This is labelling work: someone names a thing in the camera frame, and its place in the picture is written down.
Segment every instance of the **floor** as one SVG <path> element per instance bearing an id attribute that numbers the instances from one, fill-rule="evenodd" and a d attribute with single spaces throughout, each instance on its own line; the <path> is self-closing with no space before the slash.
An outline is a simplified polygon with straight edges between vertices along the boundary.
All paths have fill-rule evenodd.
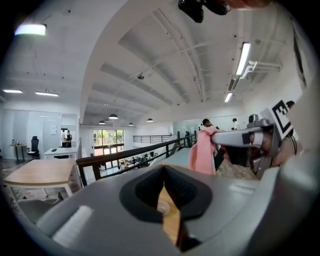
<path id="1" fill-rule="evenodd" d="M 15 170 L 23 166 L 25 163 L 16 164 L 14 160 L 7 160 L 7 159 L 0 159 L 0 185 L 1 191 L 4 193 L 6 199 L 9 202 L 13 212 L 18 216 L 23 216 L 17 205 L 14 201 L 11 200 L 11 194 L 8 189 L 3 183 L 4 178 L 8 175 L 13 173 Z M 116 172 L 118 168 L 113 168 L 107 170 L 109 172 Z M 237 178 L 243 180 L 257 180 L 256 176 L 252 173 L 249 168 L 244 168 L 238 165 L 232 165 L 227 161 L 223 161 L 220 168 L 217 170 L 218 176 L 229 177 L 229 178 Z M 70 187 L 73 193 L 78 191 L 78 185 L 74 177 L 71 176 Z M 39 199 L 39 200 L 46 200 L 46 199 L 57 199 L 58 193 L 60 192 L 62 197 L 66 199 L 68 197 L 64 188 L 48 188 L 46 189 L 48 193 L 48 197 L 46 197 L 45 193 L 42 189 L 16 189 L 15 192 L 17 193 L 19 199 L 23 199 L 26 197 L 27 199 Z M 162 189 L 160 196 L 160 201 L 165 201 L 170 206 L 170 212 L 163 218 L 163 230 L 166 232 L 170 240 L 175 244 L 178 231 L 179 231 L 179 223 L 180 223 L 180 212 L 175 206 L 174 202 L 170 198 L 168 192 L 165 188 Z"/>

